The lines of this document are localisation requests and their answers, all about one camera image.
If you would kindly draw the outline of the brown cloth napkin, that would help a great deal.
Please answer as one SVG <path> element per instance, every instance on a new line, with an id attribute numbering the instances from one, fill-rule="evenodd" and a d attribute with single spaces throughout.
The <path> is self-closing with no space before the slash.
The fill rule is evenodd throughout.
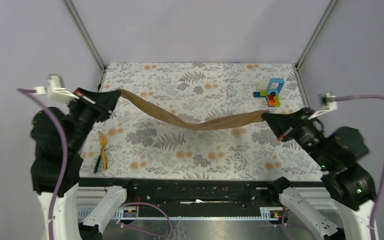
<path id="1" fill-rule="evenodd" d="M 197 120 L 199 118 L 197 116 L 189 115 L 188 118 L 184 119 L 168 110 L 146 101 L 128 90 L 120 88 L 117 91 L 119 92 L 121 98 L 124 98 L 132 103 L 146 115 L 166 124 L 193 131 L 215 131 L 240 128 L 249 124 L 264 122 L 264 114 L 270 113 L 269 110 L 256 110 L 198 122 Z"/>

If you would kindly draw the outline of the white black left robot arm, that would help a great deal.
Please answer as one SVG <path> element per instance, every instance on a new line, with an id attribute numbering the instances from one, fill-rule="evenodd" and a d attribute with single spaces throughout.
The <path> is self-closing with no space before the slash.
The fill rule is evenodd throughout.
<path id="1" fill-rule="evenodd" d="M 69 112 L 48 107 L 32 92 L 27 97 L 41 110 L 32 119 L 35 160 L 30 168 L 33 190 L 41 205 L 48 240 L 101 240 L 105 226 L 120 204 L 128 206 L 135 192 L 123 186 L 107 210 L 78 221 L 76 198 L 83 159 L 80 150 L 95 123 L 109 119 L 121 92 L 92 92 L 78 88 L 68 102 Z"/>

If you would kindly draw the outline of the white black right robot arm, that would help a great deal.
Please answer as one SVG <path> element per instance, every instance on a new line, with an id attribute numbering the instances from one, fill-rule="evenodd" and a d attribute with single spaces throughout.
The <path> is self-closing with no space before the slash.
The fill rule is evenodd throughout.
<path id="1" fill-rule="evenodd" d="M 294 213 L 320 240 L 376 239 L 376 226 L 370 222 L 377 198 L 375 183 L 359 163 L 369 148 L 356 128 L 342 126 L 325 136 L 317 114 L 304 107 L 290 114 L 263 113 L 261 117 L 280 142 L 295 141 L 317 163 L 342 225 L 319 213 L 285 177 L 269 183 L 267 201 Z"/>

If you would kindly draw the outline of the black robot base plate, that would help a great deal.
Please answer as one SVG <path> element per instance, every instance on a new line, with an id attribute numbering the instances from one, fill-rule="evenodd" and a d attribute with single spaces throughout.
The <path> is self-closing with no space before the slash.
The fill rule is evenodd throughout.
<path id="1" fill-rule="evenodd" d="M 175 218 L 258 217 L 260 209 L 283 209 L 269 181 L 88 177 L 80 179 L 78 207 L 95 207 L 114 186 L 126 189 L 128 203 L 150 203 Z"/>

